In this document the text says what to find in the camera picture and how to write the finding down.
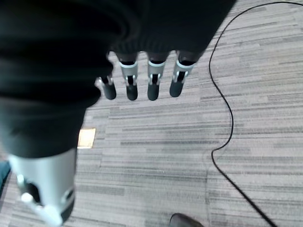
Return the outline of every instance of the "gray striped carpet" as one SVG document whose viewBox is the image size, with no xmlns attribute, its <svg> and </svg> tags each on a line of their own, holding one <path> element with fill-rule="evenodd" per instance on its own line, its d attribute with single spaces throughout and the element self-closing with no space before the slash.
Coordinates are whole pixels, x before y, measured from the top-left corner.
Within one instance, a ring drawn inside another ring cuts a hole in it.
<svg viewBox="0 0 303 227">
<path fill-rule="evenodd" d="M 223 24 L 264 2 L 270 1 L 240 0 Z M 235 117 L 233 139 L 217 152 L 217 162 L 282 227 L 303 226 L 302 11 L 273 5 L 241 16 L 212 63 Z M 146 54 L 138 60 L 135 102 L 126 98 L 121 70 L 110 56 L 117 98 L 102 98 L 87 111 L 83 127 L 97 128 L 96 137 L 92 149 L 79 150 L 77 199 L 65 226 L 165 227 L 174 212 L 205 227 L 267 226 L 211 162 L 211 150 L 230 132 L 230 116 L 207 70 L 217 37 L 178 98 L 169 96 L 175 53 L 154 102 L 146 94 Z M 19 201 L 11 175 L 0 199 L 0 227 L 42 226 Z"/>
</svg>

